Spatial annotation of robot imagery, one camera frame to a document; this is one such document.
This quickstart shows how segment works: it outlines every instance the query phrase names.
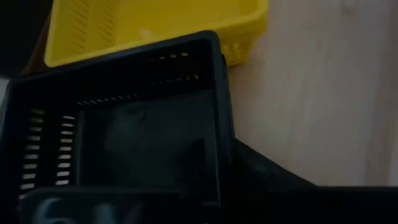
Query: plastic basket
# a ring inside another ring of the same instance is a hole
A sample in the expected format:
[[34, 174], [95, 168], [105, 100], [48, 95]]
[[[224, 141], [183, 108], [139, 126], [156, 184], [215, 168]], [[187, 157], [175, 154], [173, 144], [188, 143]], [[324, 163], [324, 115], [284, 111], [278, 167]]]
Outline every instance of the plastic basket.
[[54, 185], [179, 189], [219, 205], [233, 135], [226, 79], [216, 34], [201, 32], [10, 82], [3, 207]]
[[56, 67], [202, 30], [228, 65], [244, 63], [266, 28], [267, 0], [54, 0], [45, 63]]

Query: plastic crate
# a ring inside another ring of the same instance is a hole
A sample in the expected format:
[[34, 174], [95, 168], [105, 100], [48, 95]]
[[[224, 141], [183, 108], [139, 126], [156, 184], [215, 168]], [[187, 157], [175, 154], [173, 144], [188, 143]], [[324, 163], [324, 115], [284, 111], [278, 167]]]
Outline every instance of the plastic crate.
[[267, 0], [54, 0], [45, 63], [56, 67], [214, 30], [228, 65], [265, 30]]
[[48, 186], [179, 189], [219, 206], [233, 135], [226, 79], [217, 35], [200, 32], [10, 82], [2, 206], [15, 212]]

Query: yellow plastic basket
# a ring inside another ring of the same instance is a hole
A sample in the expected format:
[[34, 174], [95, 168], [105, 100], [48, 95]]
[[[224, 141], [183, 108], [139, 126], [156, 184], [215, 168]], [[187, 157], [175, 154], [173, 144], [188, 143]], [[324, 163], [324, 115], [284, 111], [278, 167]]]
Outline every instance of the yellow plastic basket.
[[228, 65], [266, 29], [267, 0], [54, 0], [45, 63], [65, 65], [201, 30], [218, 33]]

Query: light wood table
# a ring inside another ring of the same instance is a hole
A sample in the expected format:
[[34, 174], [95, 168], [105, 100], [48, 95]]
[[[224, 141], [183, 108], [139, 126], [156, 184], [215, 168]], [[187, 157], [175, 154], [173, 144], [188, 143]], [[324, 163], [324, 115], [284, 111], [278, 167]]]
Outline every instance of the light wood table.
[[397, 184], [397, 41], [395, 0], [271, 0], [229, 70], [237, 138], [316, 184]]

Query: black crate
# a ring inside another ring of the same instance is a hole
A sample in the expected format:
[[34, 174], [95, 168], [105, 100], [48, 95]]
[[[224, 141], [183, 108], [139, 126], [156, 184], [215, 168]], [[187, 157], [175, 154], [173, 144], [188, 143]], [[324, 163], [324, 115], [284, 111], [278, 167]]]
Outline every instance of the black crate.
[[218, 37], [200, 32], [10, 82], [2, 204], [50, 186], [178, 189], [219, 207], [233, 135]]

